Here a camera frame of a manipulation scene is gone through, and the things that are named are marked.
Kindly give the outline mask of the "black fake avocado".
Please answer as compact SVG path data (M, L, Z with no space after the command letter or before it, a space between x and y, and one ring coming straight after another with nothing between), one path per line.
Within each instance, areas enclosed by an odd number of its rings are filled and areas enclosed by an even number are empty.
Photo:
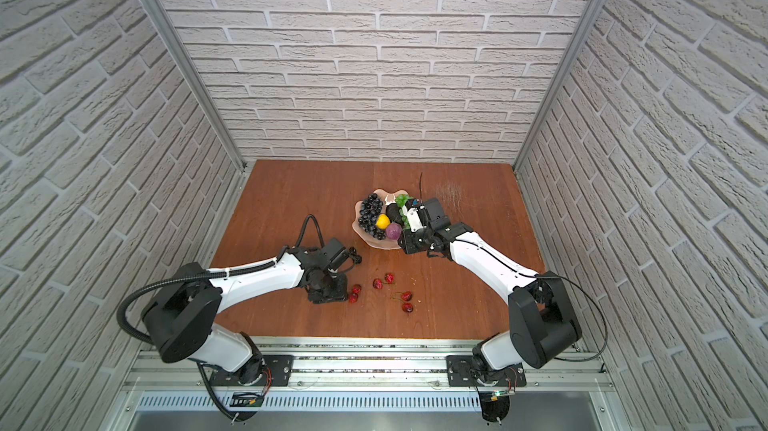
M403 216L401 214L400 207L397 205L396 202L389 203L386 206L385 214L391 223L397 223L400 226L403 226L404 224Z

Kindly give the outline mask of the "yellow fake lemon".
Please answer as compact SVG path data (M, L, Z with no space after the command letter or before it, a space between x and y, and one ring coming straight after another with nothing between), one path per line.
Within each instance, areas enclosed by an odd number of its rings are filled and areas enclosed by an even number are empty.
M389 217L386 214L380 214L376 220L375 226L380 230L385 230L390 224L391 221Z

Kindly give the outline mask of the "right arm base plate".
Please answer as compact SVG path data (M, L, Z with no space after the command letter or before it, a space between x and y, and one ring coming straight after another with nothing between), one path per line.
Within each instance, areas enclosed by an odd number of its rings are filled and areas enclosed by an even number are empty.
M523 366L518 363L503 369L491 369L479 356L449 355L446 370L450 387L506 387L527 385Z

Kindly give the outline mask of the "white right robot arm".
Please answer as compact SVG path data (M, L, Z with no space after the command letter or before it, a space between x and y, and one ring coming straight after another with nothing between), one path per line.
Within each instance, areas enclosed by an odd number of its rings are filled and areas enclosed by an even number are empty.
M452 223L436 198L407 198L399 208L405 227L398 244L405 253L449 259L480 278L508 306L509 330L473 348L470 369L479 382L498 381L503 371L523 363L540 369L582 337L560 276L527 268L470 226Z

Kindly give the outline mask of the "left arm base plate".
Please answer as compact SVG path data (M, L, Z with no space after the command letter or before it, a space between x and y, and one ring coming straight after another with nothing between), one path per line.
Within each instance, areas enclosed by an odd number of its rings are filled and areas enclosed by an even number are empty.
M251 358L239 370L227 372L215 369L209 378L213 386L286 387L292 374L294 356L268 354Z

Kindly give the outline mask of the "purple fake fig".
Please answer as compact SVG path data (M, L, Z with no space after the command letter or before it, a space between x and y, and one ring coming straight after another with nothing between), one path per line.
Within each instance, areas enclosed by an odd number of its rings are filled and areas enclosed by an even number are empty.
M397 222L391 222L385 229L386 238L397 241L402 235L402 226Z

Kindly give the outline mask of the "dark purple grape bunch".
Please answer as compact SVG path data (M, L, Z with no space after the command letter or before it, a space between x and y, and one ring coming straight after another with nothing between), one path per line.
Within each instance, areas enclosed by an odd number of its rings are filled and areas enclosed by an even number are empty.
M376 240L384 240L386 238L384 226L381 229L377 222L379 221L382 211L384 210L384 202L376 193L371 193L361 203L361 208L358 213L357 223L361 229L372 236Z

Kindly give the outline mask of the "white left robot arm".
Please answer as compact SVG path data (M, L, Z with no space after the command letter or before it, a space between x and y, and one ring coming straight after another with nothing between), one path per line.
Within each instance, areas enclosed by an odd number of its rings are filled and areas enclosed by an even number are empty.
M247 333L215 323L234 305L280 290L301 288L313 304L348 299L346 273L362 262L353 247L333 238L320 248L286 247L274 258L235 267L182 266L154 296L141 320L165 363L191 360L229 373L249 386L267 376L262 353Z

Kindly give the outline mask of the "green grape bunch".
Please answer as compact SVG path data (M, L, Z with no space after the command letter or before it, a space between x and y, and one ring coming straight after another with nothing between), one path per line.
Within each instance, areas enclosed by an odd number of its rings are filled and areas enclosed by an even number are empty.
M403 229L411 229L408 218L408 203L413 203L413 197L409 194L399 194L395 197L395 204L400 215L400 221Z

